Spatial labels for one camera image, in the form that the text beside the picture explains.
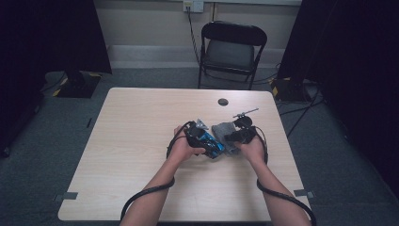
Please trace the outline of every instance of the device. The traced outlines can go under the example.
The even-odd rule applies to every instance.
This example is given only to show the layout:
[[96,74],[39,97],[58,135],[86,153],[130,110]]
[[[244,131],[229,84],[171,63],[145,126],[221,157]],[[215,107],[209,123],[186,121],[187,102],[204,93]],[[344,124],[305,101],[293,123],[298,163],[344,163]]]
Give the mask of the device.
[[205,155],[214,159],[224,152],[223,144],[217,142],[212,135],[205,130],[209,128],[198,119],[197,122],[191,121],[187,130],[184,130],[188,144],[193,148],[204,148]]
[[252,119],[246,116],[246,114],[258,109],[259,108],[255,108],[234,116],[234,118],[238,117],[238,119],[233,122],[234,126],[240,128],[240,130],[232,132],[229,135],[225,135],[224,138],[226,141],[238,141],[248,144],[255,136],[257,136],[258,133],[256,132],[256,126],[252,125]]

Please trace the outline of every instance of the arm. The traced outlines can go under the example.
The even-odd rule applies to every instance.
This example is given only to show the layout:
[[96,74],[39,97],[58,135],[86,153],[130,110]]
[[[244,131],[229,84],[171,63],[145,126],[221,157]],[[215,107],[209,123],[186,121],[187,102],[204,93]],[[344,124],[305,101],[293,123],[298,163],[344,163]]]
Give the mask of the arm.
[[[181,126],[177,127],[174,133],[176,134],[180,128]],[[182,138],[176,140],[169,158],[164,162],[162,167],[156,172],[144,189],[169,183],[183,161],[190,158],[193,153],[205,152],[202,148],[190,147],[187,139],[183,136],[184,132],[181,132],[179,137]],[[162,208],[164,207],[165,200],[167,199],[167,195],[168,189],[164,189],[138,198],[129,207],[120,225],[156,225],[161,215]]]
[[[255,136],[249,144],[234,143],[255,170],[262,186],[293,197],[263,161],[263,146]],[[311,225],[305,211],[294,203],[263,193],[273,225]]]

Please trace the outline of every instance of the hand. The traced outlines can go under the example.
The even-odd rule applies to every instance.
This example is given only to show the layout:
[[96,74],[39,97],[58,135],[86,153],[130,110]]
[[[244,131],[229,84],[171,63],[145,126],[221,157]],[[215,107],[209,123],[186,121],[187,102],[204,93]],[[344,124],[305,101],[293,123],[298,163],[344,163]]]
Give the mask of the hand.
[[241,150],[244,157],[250,162],[253,163],[254,161],[264,161],[264,150],[262,141],[255,136],[249,144],[243,144],[240,142],[234,142],[235,147]]
[[[176,129],[174,129],[174,134],[176,135],[181,128],[182,126],[179,125]],[[193,148],[188,144],[183,130],[178,136],[176,136],[176,138],[177,139],[173,144],[168,159],[175,160],[180,164],[190,158],[193,154],[205,153],[204,148]]]

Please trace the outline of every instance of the blue component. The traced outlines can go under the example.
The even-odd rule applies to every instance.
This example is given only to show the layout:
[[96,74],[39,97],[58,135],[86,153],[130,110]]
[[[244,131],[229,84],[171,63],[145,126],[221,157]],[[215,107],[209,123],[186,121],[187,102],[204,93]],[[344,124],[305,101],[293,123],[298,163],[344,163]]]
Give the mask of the blue component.
[[216,158],[219,155],[221,155],[224,152],[224,146],[223,144],[217,142],[212,135],[209,133],[205,132],[200,138],[200,141],[202,141],[204,144],[206,144],[208,147],[212,149],[210,154],[212,155],[212,158]]

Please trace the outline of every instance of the black folding chair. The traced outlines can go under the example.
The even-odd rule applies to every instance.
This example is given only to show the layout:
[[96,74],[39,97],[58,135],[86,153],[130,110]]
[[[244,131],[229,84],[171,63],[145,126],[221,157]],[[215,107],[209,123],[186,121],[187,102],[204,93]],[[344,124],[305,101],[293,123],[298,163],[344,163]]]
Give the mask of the black folding chair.
[[[209,40],[205,50],[205,39]],[[206,24],[201,30],[201,49],[199,63],[199,83],[201,86],[202,70],[246,75],[249,82],[248,90],[258,68],[262,50],[267,42],[267,36],[261,28],[254,25],[234,24],[215,21]],[[255,46],[260,47],[255,56]]]

